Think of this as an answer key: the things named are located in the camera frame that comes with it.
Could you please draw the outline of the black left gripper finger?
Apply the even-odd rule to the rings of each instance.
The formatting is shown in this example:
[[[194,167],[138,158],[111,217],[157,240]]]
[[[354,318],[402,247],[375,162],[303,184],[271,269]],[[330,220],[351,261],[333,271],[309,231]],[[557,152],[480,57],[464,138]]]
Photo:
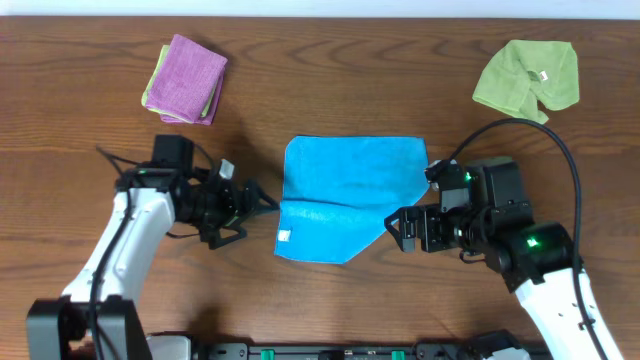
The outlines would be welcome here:
[[[216,250],[247,236],[242,226],[222,227],[207,232],[207,245],[210,250]]]
[[[249,215],[262,215],[279,210],[279,203],[259,186],[253,179],[246,181],[242,191],[244,211]]]

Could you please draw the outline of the blue microfiber cloth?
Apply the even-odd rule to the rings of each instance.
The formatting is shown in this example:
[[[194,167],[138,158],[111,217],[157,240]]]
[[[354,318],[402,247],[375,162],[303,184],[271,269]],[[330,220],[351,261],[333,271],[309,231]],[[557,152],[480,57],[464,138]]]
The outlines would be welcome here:
[[[297,136],[286,147],[276,256],[345,264],[384,220],[429,189],[425,141],[406,136]]]

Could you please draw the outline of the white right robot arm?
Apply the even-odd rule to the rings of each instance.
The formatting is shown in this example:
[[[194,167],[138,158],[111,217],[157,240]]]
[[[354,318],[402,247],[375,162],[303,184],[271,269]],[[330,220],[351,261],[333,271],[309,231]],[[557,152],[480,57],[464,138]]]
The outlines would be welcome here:
[[[521,173],[509,157],[444,166],[439,201],[402,207],[384,225],[400,249],[434,253],[458,248],[504,279],[555,359],[619,359],[575,248],[557,222],[536,223]]]

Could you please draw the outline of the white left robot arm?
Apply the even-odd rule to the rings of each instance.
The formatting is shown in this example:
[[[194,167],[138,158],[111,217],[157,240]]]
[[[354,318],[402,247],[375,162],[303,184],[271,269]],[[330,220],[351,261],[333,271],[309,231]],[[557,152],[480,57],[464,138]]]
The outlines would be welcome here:
[[[278,210],[254,181],[237,188],[212,170],[138,166],[116,183],[109,222],[83,269],[57,299],[39,299],[27,319],[33,359],[70,359],[90,336],[98,359],[192,359],[187,335],[145,334],[136,304],[159,243],[175,223],[217,249],[242,239],[248,218]]]

